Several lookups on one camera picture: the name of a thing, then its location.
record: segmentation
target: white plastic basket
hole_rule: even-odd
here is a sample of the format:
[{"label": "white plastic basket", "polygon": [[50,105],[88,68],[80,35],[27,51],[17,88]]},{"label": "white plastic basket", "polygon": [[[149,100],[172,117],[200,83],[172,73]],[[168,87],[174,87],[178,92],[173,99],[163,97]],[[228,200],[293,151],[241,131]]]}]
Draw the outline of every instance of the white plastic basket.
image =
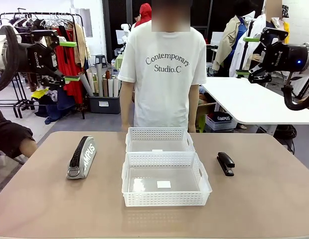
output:
[{"label": "white plastic basket", "polygon": [[195,152],[127,153],[122,180],[127,207],[204,206],[212,192]]},{"label": "white plastic basket", "polygon": [[131,127],[126,146],[126,152],[195,152],[190,134],[182,127]]}]

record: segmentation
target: person's arm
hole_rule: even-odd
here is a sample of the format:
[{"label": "person's arm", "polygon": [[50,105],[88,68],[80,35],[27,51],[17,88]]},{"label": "person's arm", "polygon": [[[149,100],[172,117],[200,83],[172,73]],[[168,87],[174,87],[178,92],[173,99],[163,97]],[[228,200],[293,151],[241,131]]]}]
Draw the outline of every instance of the person's arm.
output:
[{"label": "person's arm", "polygon": [[134,85],[136,82],[136,58],[135,49],[130,41],[133,42],[133,34],[128,39],[126,44],[123,62],[121,64],[118,79],[122,81],[120,90],[120,108],[122,130],[128,131],[129,124],[129,109],[132,100]]},{"label": "person's arm", "polygon": [[199,103],[199,85],[192,85],[189,91],[189,124],[188,132],[196,133],[195,118]]},{"label": "person's arm", "polygon": [[121,122],[122,131],[128,131],[130,127],[129,123],[129,109],[131,104],[131,99],[133,96],[134,83],[122,81],[120,90],[120,108],[121,108]]},{"label": "person's arm", "polygon": [[206,46],[203,38],[202,46],[189,91],[189,133],[196,133],[195,118],[199,103],[199,85],[206,83]]}]

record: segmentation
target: stapler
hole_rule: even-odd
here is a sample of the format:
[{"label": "stapler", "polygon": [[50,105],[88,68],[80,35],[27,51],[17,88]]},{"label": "stapler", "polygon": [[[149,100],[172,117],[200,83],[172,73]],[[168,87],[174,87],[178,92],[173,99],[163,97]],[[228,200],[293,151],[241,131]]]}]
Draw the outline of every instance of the stapler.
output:
[{"label": "stapler", "polygon": [[216,158],[219,161],[225,176],[234,176],[232,168],[235,167],[235,164],[233,160],[226,153],[223,152],[218,153],[218,156]]}]

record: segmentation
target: floor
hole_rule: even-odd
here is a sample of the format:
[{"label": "floor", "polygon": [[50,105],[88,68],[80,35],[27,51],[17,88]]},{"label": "floor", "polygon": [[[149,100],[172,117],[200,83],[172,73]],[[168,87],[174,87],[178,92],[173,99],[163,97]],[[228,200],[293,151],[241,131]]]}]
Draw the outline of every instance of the floor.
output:
[{"label": "floor", "polygon": [[[269,86],[273,91],[280,93],[280,84]],[[12,86],[0,92],[0,100],[13,98],[14,92]],[[33,111],[26,110],[22,112],[23,119],[15,118],[11,108],[1,108],[4,116],[23,126],[30,127],[34,132],[34,138],[41,145],[42,142],[56,131],[120,131],[120,115],[105,115],[86,113],[86,119],[81,118],[80,113],[68,115],[58,122],[49,125],[44,124],[44,118],[37,117]],[[134,108],[130,110],[131,119],[133,118]],[[309,169],[309,125],[295,125],[298,136],[294,140],[296,153],[295,156]],[[9,182],[13,175],[21,166],[12,159],[0,156],[0,191]]]}]

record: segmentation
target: white wall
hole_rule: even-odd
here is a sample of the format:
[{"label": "white wall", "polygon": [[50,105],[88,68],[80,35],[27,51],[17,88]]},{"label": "white wall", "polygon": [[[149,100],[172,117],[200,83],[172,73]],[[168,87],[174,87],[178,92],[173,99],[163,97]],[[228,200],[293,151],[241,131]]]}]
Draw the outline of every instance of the white wall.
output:
[{"label": "white wall", "polygon": [[89,8],[92,22],[93,37],[88,37],[87,42],[91,55],[106,55],[106,39],[102,0],[0,0],[0,14],[3,12],[17,12],[22,7],[27,11],[45,12],[70,12],[70,8]]},{"label": "white wall", "polygon": [[283,0],[289,6],[290,43],[303,44],[309,42],[309,0]]}]

